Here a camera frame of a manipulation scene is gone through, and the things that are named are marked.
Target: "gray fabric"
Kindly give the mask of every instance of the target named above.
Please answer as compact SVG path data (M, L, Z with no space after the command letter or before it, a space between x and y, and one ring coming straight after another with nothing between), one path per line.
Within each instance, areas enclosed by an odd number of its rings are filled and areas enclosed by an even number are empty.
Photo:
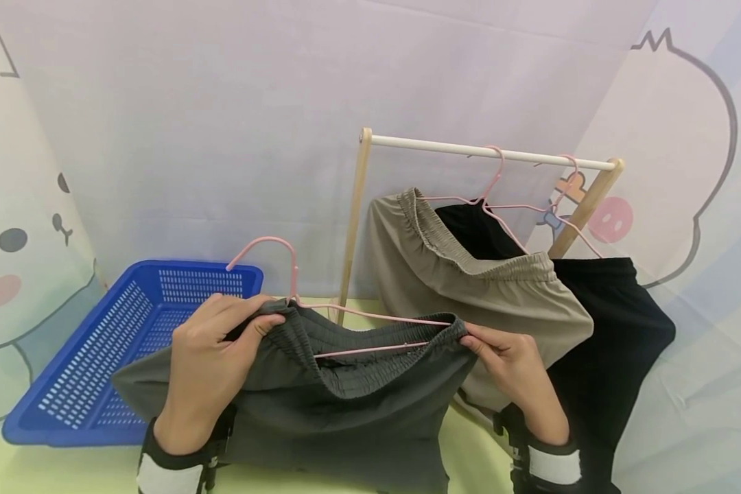
M593 319L557 279L545 252L503 261L473 258L418 189L370 203L370 260L390 314L447 311L465 321L535 338L550 366L593 333ZM510 404L478 362L457 402L491 430Z
M272 313L286 322L261 343L234 400L235 429L220 461L321 473L389 493L446 493L438 432L476 361L458 342L466 334L463 321L439 313L420 319L448 327L399 323L349 331L285 301L265 303L256 316ZM314 359L422 341L429 344ZM171 350L164 349L113 376L115 389L145 420L162 410L170 362Z

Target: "cartoon eye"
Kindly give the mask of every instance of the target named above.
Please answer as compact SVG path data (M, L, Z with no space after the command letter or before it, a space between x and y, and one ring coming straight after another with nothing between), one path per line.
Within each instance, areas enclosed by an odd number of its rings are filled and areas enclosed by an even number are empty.
M58 187L60 187L61 191L69 193L69 184L66 183L66 178L63 176L63 173L58 173Z
M27 244L27 233L22 228L9 228L0 234L0 249L16 252Z

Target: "light green table surface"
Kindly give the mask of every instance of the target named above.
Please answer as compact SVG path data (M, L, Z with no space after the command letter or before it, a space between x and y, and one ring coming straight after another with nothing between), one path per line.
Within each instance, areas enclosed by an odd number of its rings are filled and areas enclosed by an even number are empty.
M323 303L306 298L306 303ZM369 301L349 307L380 312ZM367 329L383 322L346 314L345 326ZM510 457L480 426L451 406L439 432L439 445L450 477L450 494L508 494ZM11 446L0 436L0 494L136 493L138 447L55 449ZM229 466L221 468L213 493L375 494L312 473Z

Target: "pink cheek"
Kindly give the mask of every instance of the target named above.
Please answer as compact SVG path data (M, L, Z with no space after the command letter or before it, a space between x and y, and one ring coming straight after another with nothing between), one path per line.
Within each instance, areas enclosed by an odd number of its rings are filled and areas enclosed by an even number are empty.
M587 223L587 228L593 237L604 244L620 242L634 224L634 209L626 199L609 197L602 201L593 217Z
M22 288L22 279L15 274L0 277L0 306L13 300Z

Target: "wooden clothing rack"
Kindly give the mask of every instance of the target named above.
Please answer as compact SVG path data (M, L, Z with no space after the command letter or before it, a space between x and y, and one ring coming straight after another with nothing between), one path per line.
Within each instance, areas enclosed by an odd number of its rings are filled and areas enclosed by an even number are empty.
M489 148L481 148L472 145L448 144L447 142L417 141L415 139L403 139L403 137L388 137L384 135L373 135L368 127L362 127L360 134L360 149L357 152L357 163L354 170L354 191L351 196L351 211L349 214L349 231L346 233L346 248L343 255L343 275L340 279L340 297L338 305L345 306L349 297L349 281L351 280L351 266L354 264L354 250L357 243L357 231L360 227L360 202L362 201L362 190L365 188L365 175L368 167L368 157L371 155L372 145L382 145L392 148L403 148L407 150L449 152L463 154L465 156L483 156L499 160L499 154ZM543 163L544 165L558 165L573 167L573 163L562 156L549 154L536 154L532 152L518 152L502 150L506 160L527 161L530 163ZM617 178L624 170L624 161L619 158L611 158L609 161L593 161L576 159L579 168L600 170L593 183L585 193L582 202L577 204L570 222L582 230L587 224L593 212L600 202L609 193ZM574 243L578 234L573 228L563 228L562 232L554 240L549 257L552 259L562 258L568 248ZM338 324L343 324L344 312L338 312Z

